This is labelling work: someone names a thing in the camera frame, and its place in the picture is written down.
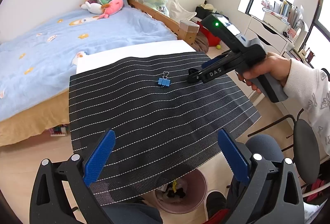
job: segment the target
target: blue binder clip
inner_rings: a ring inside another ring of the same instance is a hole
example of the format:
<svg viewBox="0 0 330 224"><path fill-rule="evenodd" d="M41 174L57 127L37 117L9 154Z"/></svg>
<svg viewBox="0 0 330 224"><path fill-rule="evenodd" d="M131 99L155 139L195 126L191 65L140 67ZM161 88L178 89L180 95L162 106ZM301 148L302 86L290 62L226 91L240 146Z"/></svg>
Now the blue binder clip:
<svg viewBox="0 0 330 224"><path fill-rule="evenodd" d="M171 81L168 79L169 74L170 73L168 71L163 72L163 78L159 78L159 80L158 80L158 85L159 86L165 86L165 87L170 86Z"/></svg>

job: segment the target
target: floor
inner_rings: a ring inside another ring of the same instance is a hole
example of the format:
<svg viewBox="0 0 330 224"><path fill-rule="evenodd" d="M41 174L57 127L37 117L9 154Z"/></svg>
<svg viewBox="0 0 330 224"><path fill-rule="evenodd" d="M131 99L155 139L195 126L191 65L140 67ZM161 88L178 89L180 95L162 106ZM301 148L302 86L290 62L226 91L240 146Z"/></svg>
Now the floor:
<svg viewBox="0 0 330 224"><path fill-rule="evenodd" d="M221 50L213 47L210 48L208 55L212 58L221 52ZM268 99L263 99L257 105L257 109L261 118L238 141L245 142L249 133L283 116L277 106ZM292 138L286 139L292 134L292 129L286 121L268 129L266 133L273 136L281 148L292 144ZM70 136L50 137L48 133L0 148L0 189L13 211L24 224L29 223L31 191L42 159L49 158L52 162L58 162L67 160L72 153ZM286 151L285 155L292 158L292 150ZM230 184L233 174L222 154L215 156L199 169L207 179L209 190L217 189L226 194L226 186ZM65 184L64 187L71 207L76 206L69 185ZM76 211L75 215L78 220L85 223L79 211ZM161 215L164 224L201 224L205 221L202 205L189 214L172 215L161 211Z"/></svg>

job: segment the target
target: gray handle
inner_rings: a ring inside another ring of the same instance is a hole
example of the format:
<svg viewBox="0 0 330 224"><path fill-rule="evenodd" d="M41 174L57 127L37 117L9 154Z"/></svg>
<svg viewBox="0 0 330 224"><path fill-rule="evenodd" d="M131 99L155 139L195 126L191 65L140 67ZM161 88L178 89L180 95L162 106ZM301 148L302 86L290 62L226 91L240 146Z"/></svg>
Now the gray handle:
<svg viewBox="0 0 330 224"><path fill-rule="evenodd" d="M271 102L277 103L288 99L284 93L283 87L278 80L269 73L261 75L256 79L249 80L255 84L261 92L267 96Z"/></svg>

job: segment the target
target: hand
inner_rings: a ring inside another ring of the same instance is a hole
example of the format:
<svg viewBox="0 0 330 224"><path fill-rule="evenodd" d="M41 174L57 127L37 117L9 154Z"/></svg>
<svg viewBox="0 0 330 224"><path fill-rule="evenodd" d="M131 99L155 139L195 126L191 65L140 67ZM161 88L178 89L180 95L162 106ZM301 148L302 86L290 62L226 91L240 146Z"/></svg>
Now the hand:
<svg viewBox="0 0 330 224"><path fill-rule="evenodd" d="M240 81L245 81L247 86L251 86L253 91L257 91L257 93L261 94L260 89L250 82L250 79L254 79L259 75L270 73L270 75L277 79L284 87L288 79L290 69L291 60L269 52L263 61L254 65L248 71L245 71L243 76L240 74L237 74L237 76Z"/></svg>

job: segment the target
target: pink trash can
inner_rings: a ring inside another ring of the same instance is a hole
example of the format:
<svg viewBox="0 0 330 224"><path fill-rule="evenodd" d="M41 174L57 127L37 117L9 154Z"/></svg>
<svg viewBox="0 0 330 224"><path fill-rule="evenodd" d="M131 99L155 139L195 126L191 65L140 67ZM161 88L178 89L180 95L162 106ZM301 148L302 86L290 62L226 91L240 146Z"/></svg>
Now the pink trash can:
<svg viewBox="0 0 330 224"><path fill-rule="evenodd" d="M194 211L205 199L207 194L207 181L201 171L194 171L182 177L187 182L186 196L179 203L167 203L156 197L155 191L152 195L156 204L164 211L171 214L186 214Z"/></svg>

